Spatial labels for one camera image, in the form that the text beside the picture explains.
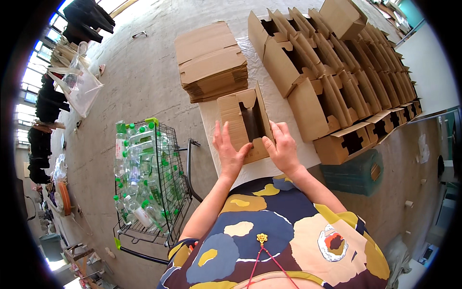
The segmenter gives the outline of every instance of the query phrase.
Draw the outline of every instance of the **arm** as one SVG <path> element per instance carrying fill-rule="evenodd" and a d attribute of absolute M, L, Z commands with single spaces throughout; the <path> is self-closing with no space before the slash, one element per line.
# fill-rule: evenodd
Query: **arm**
<path fill-rule="evenodd" d="M 334 213 L 346 212 L 339 199 L 300 164 L 297 144 L 291 137 L 287 124 L 270 123 L 276 145 L 265 136 L 263 144 L 277 168 L 296 183 L 312 203 L 326 205 Z"/>
<path fill-rule="evenodd" d="M 223 134 L 221 134 L 220 124 L 216 121 L 213 146 L 220 157 L 221 174 L 210 193 L 192 214 L 179 240 L 186 238 L 200 239 L 215 223 L 225 204 L 231 186 L 241 171 L 244 157 L 252 148 L 252 143 L 249 142 L 239 152 L 236 152 L 231 145 L 228 122 L 223 126 Z"/>

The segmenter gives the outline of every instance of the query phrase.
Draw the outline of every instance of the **white table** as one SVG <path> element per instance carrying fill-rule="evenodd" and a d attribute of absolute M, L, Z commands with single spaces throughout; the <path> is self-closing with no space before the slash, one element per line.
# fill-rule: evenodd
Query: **white table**
<path fill-rule="evenodd" d="M 321 163 L 313 143 L 304 143 L 302 141 L 302 137 L 298 131 L 297 123 L 295 122 L 295 118 L 293 117 L 289 103 L 286 99 L 282 98 L 276 85 L 263 66 L 262 61 L 258 57 L 258 54 L 255 52 L 249 38 L 242 37 L 236 40 L 245 57 L 247 58 L 249 88 L 255 87 L 256 82 L 258 81 L 269 119 L 276 123 L 287 123 L 289 131 L 297 143 L 298 158 L 300 159 L 300 163 L 303 166 L 309 168 Z M 215 150 L 212 144 L 213 132 L 215 130 L 215 120 L 219 120 L 221 122 L 217 101 L 213 100 L 199 103 L 199 109 L 201 111 L 202 122 L 204 123 L 208 145 L 212 153 L 213 163 L 215 165 L 215 169 L 217 170 L 217 175 L 219 175 L 221 172 L 220 159 L 218 152 Z M 270 158 L 258 160 L 253 163 L 246 164 L 242 167 L 242 170 L 237 177 L 233 188 L 256 178 L 272 177 L 280 174 L 282 174 L 282 172 L 276 168 Z"/>

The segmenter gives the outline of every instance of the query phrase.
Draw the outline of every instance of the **plastic bag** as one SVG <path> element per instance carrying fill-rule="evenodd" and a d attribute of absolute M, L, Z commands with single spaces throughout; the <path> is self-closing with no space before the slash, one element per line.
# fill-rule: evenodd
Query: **plastic bag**
<path fill-rule="evenodd" d="M 103 86 L 85 66 L 88 63 L 84 58 L 87 47 L 87 42 L 79 44 L 69 68 L 48 68 L 48 75 L 59 84 L 69 104 L 82 117 L 88 116 L 96 96 Z M 65 73 L 65 75 L 59 79 L 52 72 Z"/>
<path fill-rule="evenodd" d="M 67 181 L 67 166 L 65 164 L 66 156 L 65 154 L 60 154 L 56 159 L 55 171 L 53 172 L 53 181 L 55 186 L 59 182 L 65 183 Z"/>
<path fill-rule="evenodd" d="M 407 250 L 406 244 L 403 243 L 402 236 L 400 234 L 388 243 L 383 250 L 383 255 L 385 256 L 388 267 L 390 268 L 387 289 L 398 289 L 398 277 L 401 274 L 407 274 L 412 270 L 412 268 L 409 267 L 411 255 Z"/>
<path fill-rule="evenodd" d="M 419 151 L 420 151 L 420 159 L 419 162 L 421 164 L 428 162 L 428 159 L 430 158 L 430 149 L 428 145 L 425 143 L 426 137 L 425 134 L 421 135 L 419 137 Z"/>

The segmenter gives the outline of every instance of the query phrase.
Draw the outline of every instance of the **red string necklace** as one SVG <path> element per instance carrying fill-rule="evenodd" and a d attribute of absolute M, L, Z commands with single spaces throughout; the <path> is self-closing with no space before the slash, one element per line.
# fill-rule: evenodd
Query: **red string necklace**
<path fill-rule="evenodd" d="M 257 235 L 257 241 L 260 242 L 260 247 L 261 247 L 261 249 L 260 249 L 260 251 L 258 252 L 257 259 L 255 260 L 254 268 L 253 268 L 253 270 L 252 270 L 252 274 L 250 275 L 249 283 L 247 283 L 246 288 L 248 289 L 249 286 L 250 286 L 250 283 L 252 282 L 252 277 L 254 276 L 255 268 L 257 267 L 258 259 L 260 258 L 260 253 L 261 253 L 262 250 L 265 250 L 266 253 L 271 257 L 271 259 L 273 259 L 273 261 L 276 263 L 276 265 L 284 272 L 284 274 L 287 276 L 287 278 L 289 278 L 289 280 L 292 282 L 292 284 L 295 286 L 295 288 L 300 289 L 300 288 L 295 284 L 295 282 L 292 280 L 292 278 L 290 278 L 289 274 L 287 274 L 287 272 L 282 268 L 282 266 L 279 265 L 278 261 L 276 261 L 276 259 L 268 252 L 267 249 L 265 249 L 265 247 L 263 247 L 263 242 L 268 241 L 268 235 L 265 235 L 265 234 L 263 234 L 263 233 L 258 234 L 258 235 Z"/>

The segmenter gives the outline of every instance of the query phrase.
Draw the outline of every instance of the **cardboard box insert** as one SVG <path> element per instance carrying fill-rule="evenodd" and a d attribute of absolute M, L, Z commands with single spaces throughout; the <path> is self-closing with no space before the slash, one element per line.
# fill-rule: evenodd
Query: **cardboard box insert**
<path fill-rule="evenodd" d="M 391 111 L 381 111 L 366 120 L 375 125 L 372 133 L 375 135 L 374 138 L 377 138 L 377 144 L 382 143 L 394 129 L 390 113 Z"/>
<path fill-rule="evenodd" d="M 273 133 L 261 96 L 260 87 L 243 90 L 217 99 L 221 122 L 228 122 L 231 144 L 236 151 L 252 142 L 253 148 L 244 158 L 244 164 L 269 157 L 262 137 L 273 141 Z"/>
<path fill-rule="evenodd" d="M 250 12 L 249 39 L 281 96 L 287 98 L 303 141 L 308 142 L 352 125 L 359 119 L 356 110 L 361 119 L 370 112 L 357 84 L 346 73 L 345 88 L 338 77 L 334 83 L 332 74 L 341 73 L 343 64 L 329 42 L 314 33 L 310 24 L 320 27 L 322 23 L 314 23 L 297 11 L 289 10 L 291 19 L 279 11 L 268 11 L 267 20 Z M 330 66 L 323 65 L 321 59 Z M 321 90 L 314 92 L 314 85 Z"/>
<path fill-rule="evenodd" d="M 368 136 L 368 130 L 371 129 L 370 123 L 363 122 L 314 140 L 321 163 L 340 165 L 373 147 L 375 141 L 371 142 Z"/>
<path fill-rule="evenodd" d="M 356 39 L 367 17 L 349 0 L 325 0 L 319 14 L 341 40 Z"/>

